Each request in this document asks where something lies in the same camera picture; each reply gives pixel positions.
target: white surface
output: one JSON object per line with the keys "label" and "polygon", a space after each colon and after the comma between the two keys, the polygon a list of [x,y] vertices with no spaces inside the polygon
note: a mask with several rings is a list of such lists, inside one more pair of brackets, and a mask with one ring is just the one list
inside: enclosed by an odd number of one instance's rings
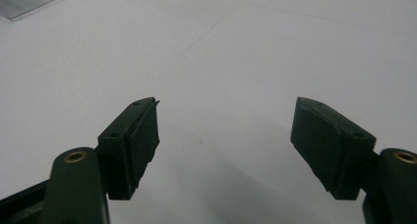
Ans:
{"label": "white surface", "polygon": [[161,143],[113,223],[364,223],[289,141],[325,102],[416,151],[417,0],[59,0],[0,20],[0,196],[155,96]]}

